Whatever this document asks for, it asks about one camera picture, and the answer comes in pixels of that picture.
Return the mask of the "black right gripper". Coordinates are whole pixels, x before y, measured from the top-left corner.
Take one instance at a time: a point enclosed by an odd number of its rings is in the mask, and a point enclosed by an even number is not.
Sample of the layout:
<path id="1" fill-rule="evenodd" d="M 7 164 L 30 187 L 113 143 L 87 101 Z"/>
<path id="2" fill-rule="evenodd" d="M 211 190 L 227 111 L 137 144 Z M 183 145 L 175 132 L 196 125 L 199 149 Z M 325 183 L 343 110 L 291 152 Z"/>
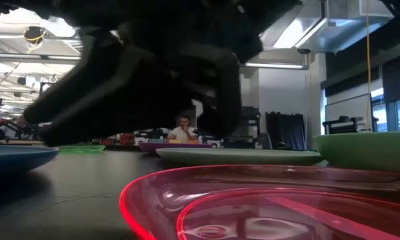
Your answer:
<path id="1" fill-rule="evenodd" d="M 260 34 L 301 4 L 301 0 L 62 0 L 54 11 L 76 24 L 81 37 L 111 33 L 122 44 L 122 52 L 135 47 L 153 53 L 191 102 L 203 104 L 200 127 L 227 135 L 241 118 L 241 64 L 262 51 Z"/>

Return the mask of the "translucent pink plastic plate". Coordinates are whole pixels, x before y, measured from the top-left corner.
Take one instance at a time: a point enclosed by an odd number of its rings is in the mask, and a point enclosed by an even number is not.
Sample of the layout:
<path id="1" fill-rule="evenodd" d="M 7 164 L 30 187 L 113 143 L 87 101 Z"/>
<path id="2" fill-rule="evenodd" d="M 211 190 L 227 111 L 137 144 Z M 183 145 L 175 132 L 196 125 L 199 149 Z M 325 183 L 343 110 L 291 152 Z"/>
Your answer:
<path id="1" fill-rule="evenodd" d="M 211 144 L 193 144 L 193 143 L 139 143 L 139 147 L 143 152 L 156 153 L 157 149 L 166 148 L 212 148 Z"/>

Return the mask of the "blue plastic plate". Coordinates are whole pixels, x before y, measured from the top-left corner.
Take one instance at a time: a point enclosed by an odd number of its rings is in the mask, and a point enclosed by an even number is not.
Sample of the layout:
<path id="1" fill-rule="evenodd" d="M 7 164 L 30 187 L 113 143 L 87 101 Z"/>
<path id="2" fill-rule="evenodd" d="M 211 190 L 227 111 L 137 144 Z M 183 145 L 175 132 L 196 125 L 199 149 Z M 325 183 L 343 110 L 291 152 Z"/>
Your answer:
<path id="1" fill-rule="evenodd" d="M 0 176 L 38 168 L 59 153 L 57 148 L 23 145 L 0 145 Z"/>

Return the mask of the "translucent red plastic plate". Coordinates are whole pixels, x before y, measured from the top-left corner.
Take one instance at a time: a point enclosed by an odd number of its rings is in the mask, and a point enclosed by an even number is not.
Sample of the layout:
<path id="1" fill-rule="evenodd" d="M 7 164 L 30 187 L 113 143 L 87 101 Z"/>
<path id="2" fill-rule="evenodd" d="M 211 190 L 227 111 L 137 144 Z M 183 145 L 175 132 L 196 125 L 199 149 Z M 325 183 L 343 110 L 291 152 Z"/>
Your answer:
<path id="1" fill-rule="evenodd" d="M 130 182 L 121 213 L 139 240 L 400 240 L 400 173 L 210 165 Z"/>

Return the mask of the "opaque green plastic plate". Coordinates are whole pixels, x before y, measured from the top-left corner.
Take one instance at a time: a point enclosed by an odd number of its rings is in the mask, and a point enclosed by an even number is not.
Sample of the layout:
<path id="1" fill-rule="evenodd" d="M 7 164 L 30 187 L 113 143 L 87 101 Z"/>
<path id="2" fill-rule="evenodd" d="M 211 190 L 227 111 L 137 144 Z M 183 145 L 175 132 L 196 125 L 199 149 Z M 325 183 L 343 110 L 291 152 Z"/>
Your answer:
<path id="1" fill-rule="evenodd" d="M 400 131 L 318 135 L 313 142 L 334 167 L 400 172 Z"/>

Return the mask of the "grey ceiling pipe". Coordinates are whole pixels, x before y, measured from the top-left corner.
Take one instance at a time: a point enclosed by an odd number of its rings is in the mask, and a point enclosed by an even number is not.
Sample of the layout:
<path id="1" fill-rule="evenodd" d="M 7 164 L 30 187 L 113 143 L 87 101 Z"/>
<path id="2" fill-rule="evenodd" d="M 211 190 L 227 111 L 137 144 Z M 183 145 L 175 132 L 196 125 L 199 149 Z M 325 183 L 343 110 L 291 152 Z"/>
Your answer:
<path id="1" fill-rule="evenodd" d="M 16 54 L 16 53 L 0 53 L 0 59 L 42 59 L 56 61 L 78 61 L 78 56 L 66 55 L 34 55 L 34 54 Z"/>

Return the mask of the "translucent green plastic plate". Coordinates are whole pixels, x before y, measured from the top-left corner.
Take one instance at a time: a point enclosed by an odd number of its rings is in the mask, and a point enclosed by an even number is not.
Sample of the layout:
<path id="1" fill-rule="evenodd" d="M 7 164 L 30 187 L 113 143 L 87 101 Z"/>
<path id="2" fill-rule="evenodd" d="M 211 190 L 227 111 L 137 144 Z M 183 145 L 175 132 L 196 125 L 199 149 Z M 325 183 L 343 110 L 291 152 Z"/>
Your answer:
<path id="1" fill-rule="evenodd" d="M 96 154 L 102 153 L 105 150 L 104 145 L 65 145 L 58 147 L 62 154 Z"/>

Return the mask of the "person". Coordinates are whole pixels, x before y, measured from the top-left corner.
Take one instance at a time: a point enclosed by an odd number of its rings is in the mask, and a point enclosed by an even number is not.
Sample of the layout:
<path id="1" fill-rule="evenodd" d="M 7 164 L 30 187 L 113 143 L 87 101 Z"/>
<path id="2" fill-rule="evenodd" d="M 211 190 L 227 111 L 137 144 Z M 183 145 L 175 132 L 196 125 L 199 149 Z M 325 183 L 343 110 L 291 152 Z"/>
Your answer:
<path id="1" fill-rule="evenodd" d="M 179 118 L 179 126 L 174 128 L 169 134 L 167 139 L 178 140 L 182 143 L 187 143 L 188 141 L 196 140 L 197 136 L 194 134 L 190 127 L 191 118 L 188 115 Z"/>

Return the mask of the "long ceiling light bar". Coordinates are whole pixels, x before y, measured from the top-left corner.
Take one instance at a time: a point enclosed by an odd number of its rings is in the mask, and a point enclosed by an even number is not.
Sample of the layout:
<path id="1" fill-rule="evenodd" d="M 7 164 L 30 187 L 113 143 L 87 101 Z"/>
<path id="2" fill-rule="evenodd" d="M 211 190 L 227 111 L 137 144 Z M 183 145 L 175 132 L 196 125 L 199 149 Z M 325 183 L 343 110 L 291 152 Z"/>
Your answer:
<path id="1" fill-rule="evenodd" d="M 308 65 L 285 64 L 285 63 L 245 63 L 242 67 L 263 68 L 263 69 L 292 69 L 292 70 L 308 70 Z"/>

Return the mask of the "black equipment cabinet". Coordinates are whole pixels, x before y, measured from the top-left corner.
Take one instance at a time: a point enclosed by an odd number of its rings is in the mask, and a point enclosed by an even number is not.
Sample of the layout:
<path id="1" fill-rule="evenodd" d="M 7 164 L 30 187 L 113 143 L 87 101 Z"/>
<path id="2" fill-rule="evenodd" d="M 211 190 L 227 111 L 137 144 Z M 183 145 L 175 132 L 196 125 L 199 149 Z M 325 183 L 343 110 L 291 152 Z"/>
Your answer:
<path id="1" fill-rule="evenodd" d="M 259 136 L 261 134 L 261 113 L 258 107 L 245 106 L 242 108 L 242 138 L 256 149 L 260 144 Z"/>

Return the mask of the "pale white plastic plate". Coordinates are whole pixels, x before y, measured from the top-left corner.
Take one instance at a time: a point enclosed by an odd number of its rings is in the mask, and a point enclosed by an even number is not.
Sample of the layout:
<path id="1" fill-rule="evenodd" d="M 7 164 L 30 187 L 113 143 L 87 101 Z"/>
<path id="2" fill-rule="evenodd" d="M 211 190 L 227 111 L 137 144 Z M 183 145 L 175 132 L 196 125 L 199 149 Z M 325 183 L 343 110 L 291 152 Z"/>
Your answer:
<path id="1" fill-rule="evenodd" d="M 157 154 L 186 165 L 315 165 L 322 156 L 311 151 L 218 148 L 161 148 Z"/>

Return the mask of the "black curtain panel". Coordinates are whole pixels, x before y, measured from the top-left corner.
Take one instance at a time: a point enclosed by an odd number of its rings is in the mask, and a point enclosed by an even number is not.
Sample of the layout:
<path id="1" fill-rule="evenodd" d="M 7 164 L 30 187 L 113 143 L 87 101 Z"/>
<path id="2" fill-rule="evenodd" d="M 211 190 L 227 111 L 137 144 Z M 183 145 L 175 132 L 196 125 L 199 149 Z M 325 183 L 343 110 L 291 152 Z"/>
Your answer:
<path id="1" fill-rule="evenodd" d="M 273 149 L 307 149 L 305 125 L 302 114 L 283 114 L 266 112 L 266 131 L 270 136 Z"/>

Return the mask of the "white board panel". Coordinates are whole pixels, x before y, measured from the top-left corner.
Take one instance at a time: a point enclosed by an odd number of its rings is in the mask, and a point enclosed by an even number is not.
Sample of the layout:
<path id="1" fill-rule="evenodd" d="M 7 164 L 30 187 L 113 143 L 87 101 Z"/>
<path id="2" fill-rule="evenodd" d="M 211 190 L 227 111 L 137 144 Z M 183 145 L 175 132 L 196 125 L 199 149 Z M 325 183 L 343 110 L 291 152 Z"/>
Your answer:
<path id="1" fill-rule="evenodd" d="M 374 132 L 371 94 L 348 98 L 325 106 L 326 121 L 336 121 L 340 117 L 356 118 L 359 131 Z"/>

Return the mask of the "dark window blind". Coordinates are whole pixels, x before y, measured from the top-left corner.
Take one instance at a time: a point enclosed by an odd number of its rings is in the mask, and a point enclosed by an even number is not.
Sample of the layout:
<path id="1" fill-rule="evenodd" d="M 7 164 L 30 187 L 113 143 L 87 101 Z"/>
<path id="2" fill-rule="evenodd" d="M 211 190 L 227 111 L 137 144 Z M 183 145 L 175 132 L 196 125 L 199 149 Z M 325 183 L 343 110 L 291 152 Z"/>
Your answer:
<path id="1" fill-rule="evenodd" d="M 400 62 L 383 66 L 383 92 L 386 102 L 400 100 Z"/>

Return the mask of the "silver ceiling air duct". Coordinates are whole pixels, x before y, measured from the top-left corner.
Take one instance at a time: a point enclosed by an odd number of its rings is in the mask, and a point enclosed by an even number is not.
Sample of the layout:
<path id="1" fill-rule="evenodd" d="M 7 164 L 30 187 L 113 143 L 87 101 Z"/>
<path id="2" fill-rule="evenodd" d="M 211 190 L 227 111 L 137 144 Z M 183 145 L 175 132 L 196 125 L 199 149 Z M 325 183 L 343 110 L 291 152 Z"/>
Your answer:
<path id="1" fill-rule="evenodd" d="M 388 23 L 393 14 L 380 0 L 302 0 L 260 34 L 264 49 L 337 53 Z"/>

